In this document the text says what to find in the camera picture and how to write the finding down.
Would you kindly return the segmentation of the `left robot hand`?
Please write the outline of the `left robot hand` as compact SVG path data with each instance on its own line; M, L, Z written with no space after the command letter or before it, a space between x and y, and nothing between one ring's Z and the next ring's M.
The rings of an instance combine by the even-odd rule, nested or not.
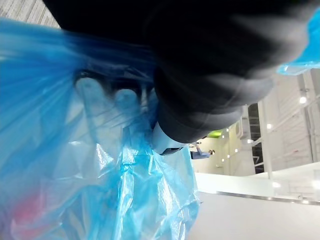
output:
M46 0L62 29L148 46L153 149L180 149L242 116L308 43L317 0Z

